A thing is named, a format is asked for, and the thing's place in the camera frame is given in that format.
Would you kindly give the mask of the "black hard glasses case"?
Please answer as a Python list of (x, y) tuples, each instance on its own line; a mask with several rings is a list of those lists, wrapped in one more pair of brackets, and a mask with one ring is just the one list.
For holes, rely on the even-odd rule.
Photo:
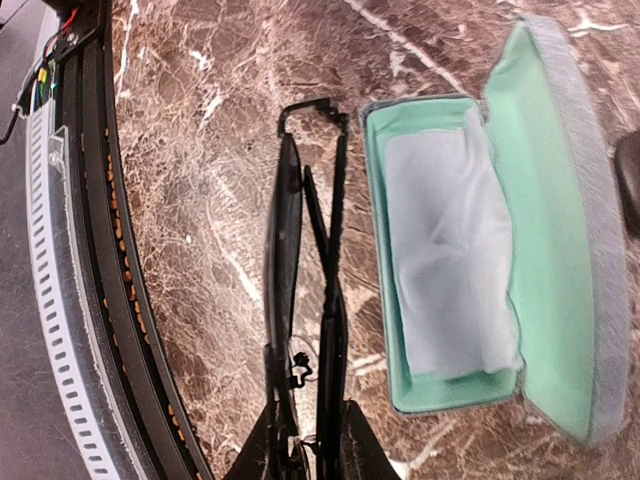
[(639, 161), (640, 132), (623, 137), (614, 154), (614, 169), (618, 180), (622, 209), (627, 229), (639, 236)]

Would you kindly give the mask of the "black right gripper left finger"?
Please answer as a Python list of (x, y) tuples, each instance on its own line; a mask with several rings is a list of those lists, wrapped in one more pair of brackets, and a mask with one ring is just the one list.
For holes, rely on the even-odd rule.
[(224, 479), (299, 479), (300, 439), (294, 408), (268, 403)]

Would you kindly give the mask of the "black frame sunglasses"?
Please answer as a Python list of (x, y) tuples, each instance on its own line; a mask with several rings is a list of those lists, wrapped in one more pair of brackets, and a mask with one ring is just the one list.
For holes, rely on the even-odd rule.
[[(335, 133), (329, 210), (291, 123), (299, 113)], [(343, 479), (347, 313), (339, 280), (349, 117), (329, 98), (284, 107), (267, 216), (266, 469), (270, 479)]]

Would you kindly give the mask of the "blue textured glasses case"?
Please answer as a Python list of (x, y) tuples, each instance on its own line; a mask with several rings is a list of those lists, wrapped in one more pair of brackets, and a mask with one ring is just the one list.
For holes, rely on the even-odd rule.
[(559, 25), (520, 17), (482, 101), (373, 102), (361, 127), (393, 408), (522, 394), (577, 442), (615, 435), (630, 364), (625, 235)]

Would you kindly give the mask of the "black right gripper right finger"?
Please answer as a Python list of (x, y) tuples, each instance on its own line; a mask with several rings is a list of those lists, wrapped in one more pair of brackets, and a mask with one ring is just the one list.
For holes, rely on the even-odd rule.
[(342, 401), (320, 433), (320, 479), (400, 478), (356, 401)]

